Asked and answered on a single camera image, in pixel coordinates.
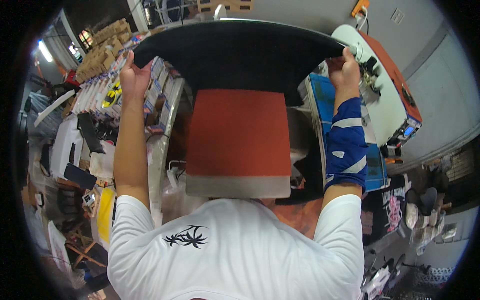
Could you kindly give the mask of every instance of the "blue arm sleeve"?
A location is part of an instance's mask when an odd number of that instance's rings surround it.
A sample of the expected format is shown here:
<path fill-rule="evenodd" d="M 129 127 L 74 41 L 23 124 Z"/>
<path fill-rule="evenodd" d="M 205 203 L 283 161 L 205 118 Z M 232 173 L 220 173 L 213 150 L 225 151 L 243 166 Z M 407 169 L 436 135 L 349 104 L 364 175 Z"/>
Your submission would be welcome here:
<path fill-rule="evenodd" d="M 358 97 L 343 102 L 326 134 L 325 191 L 333 184 L 351 182 L 365 192 L 368 146 L 361 125 L 360 103 Z"/>

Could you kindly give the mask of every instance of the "white t-shirt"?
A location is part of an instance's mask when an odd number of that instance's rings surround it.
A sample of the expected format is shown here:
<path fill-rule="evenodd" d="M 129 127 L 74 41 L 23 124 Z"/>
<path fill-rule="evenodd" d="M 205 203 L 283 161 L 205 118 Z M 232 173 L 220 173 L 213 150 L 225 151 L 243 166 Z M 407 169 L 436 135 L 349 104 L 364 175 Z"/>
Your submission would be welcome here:
<path fill-rule="evenodd" d="M 260 203 L 218 199 L 154 229 L 136 198 L 117 200 L 108 279 L 123 300 L 356 299 L 361 200 L 337 197 L 313 240 Z"/>

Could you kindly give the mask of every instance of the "wall switch plate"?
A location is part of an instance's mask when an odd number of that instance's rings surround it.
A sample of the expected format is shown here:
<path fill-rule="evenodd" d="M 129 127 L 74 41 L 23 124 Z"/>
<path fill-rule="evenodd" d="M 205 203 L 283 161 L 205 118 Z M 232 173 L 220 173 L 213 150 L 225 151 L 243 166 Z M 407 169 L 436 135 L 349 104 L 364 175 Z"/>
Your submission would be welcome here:
<path fill-rule="evenodd" d="M 390 18 L 390 20 L 392 20 L 393 23 L 397 24 L 397 25 L 400 25 L 400 22 L 403 20 L 403 17 L 405 15 L 403 14 L 403 12 L 401 10 L 399 10 L 398 8 L 394 11 L 392 17 Z"/>

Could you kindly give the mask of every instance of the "black palm tree print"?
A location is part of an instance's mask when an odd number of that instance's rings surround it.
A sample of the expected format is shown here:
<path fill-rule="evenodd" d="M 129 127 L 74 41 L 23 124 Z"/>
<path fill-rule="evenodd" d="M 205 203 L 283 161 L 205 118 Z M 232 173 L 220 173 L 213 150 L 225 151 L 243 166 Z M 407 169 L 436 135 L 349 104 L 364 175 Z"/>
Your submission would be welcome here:
<path fill-rule="evenodd" d="M 180 245 L 182 245 L 182 246 L 188 246 L 188 245 L 192 244 L 195 248 L 200 249 L 200 247 L 198 247 L 198 245 L 206 244 L 207 242 L 204 241 L 204 240 L 206 240 L 207 237 L 202 238 L 202 234 L 200 234 L 199 236 L 196 236 L 198 228 L 208 228 L 208 227 L 189 225 L 189 227 L 187 229 L 182 230 L 175 235 L 172 234 L 171 237 L 165 237 L 163 240 L 166 241 L 167 243 L 170 243 L 170 247 L 172 247 L 173 244 L 179 245 L 178 242 L 181 242 L 182 244 L 180 244 Z M 193 229 L 193 237 L 188 232 L 191 229 Z"/>

